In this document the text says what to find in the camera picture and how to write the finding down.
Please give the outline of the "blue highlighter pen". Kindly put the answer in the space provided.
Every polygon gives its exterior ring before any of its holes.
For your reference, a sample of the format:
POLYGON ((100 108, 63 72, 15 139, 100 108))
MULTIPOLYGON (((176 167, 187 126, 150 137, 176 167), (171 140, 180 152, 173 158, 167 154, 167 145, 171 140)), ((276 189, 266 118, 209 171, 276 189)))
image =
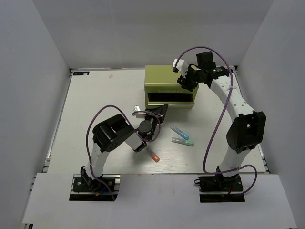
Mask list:
POLYGON ((176 126, 171 126, 170 129, 172 129, 175 133, 177 133, 179 136, 181 136, 183 139, 188 140, 189 139, 189 135, 182 131, 181 129, 179 129, 176 126))

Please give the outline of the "green highlighter pen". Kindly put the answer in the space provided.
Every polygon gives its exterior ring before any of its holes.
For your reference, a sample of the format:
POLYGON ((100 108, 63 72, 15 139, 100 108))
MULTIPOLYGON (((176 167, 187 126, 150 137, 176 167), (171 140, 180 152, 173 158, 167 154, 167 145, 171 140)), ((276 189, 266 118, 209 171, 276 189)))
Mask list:
POLYGON ((172 142, 173 143, 177 143, 177 144, 181 144, 181 145, 185 145, 185 146, 191 146, 191 147, 194 146, 194 142, 193 141, 186 140, 186 139, 180 139, 180 138, 176 138, 176 137, 172 138, 172 142))

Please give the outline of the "orange highlighter pen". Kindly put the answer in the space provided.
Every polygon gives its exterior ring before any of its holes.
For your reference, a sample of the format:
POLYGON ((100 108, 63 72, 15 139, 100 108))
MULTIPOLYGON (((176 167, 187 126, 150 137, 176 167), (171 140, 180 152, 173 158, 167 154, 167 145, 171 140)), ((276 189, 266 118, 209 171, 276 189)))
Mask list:
POLYGON ((160 161, 160 158, 151 149, 148 148, 147 152, 154 162, 158 163, 160 161))

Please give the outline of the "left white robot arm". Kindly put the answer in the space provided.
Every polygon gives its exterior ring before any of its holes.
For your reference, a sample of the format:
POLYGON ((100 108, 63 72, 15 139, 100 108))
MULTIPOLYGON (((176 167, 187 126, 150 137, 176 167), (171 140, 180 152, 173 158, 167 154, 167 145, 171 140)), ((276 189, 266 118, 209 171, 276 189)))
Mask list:
POLYGON ((135 108, 132 115, 143 119, 137 128, 134 128, 123 111, 114 105, 106 105, 98 111, 86 133, 89 162, 81 168, 81 175, 85 178, 84 184, 89 190, 100 187, 100 177, 103 175, 103 168, 111 151, 126 143, 134 152, 140 152, 148 143, 158 138, 168 106, 163 104, 144 111, 135 108), (92 127, 97 116, 110 107, 117 109, 119 113, 92 127))

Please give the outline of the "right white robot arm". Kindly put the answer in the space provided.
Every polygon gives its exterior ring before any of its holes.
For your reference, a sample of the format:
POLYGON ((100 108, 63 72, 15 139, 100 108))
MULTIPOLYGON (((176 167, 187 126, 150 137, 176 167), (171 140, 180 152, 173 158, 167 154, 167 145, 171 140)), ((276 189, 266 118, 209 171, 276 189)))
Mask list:
POLYGON ((208 50, 197 55, 197 65, 187 64, 181 58, 174 60, 173 71, 179 72, 178 84, 192 92, 200 83, 208 86, 224 105, 232 124, 226 134, 228 149, 223 161, 217 167, 215 184, 220 190, 227 190, 242 168, 246 156, 261 143, 264 135, 266 116, 255 111, 234 87, 233 73, 229 66, 217 67, 214 51, 208 50))

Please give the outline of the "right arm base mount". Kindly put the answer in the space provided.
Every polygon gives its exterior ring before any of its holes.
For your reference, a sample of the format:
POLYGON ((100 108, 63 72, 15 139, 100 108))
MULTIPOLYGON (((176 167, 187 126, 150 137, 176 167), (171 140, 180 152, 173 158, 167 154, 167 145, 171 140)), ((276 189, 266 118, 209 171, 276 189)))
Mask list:
POLYGON ((243 185, 240 176, 223 177, 201 176, 194 180, 199 187, 201 203, 245 202, 243 185))

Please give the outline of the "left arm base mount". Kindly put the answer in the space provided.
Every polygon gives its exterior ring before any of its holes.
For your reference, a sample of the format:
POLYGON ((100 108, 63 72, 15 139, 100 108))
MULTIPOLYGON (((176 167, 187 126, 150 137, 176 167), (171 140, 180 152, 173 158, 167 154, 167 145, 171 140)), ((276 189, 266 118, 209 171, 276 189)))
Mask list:
POLYGON ((104 175, 100 177, 110 188, 113 199, 104 184, 94 181, 93 186, 89 187, 81 175, 74 175, 69 201, 113 202, 119 193, 120 178, 120 175, 104 175))

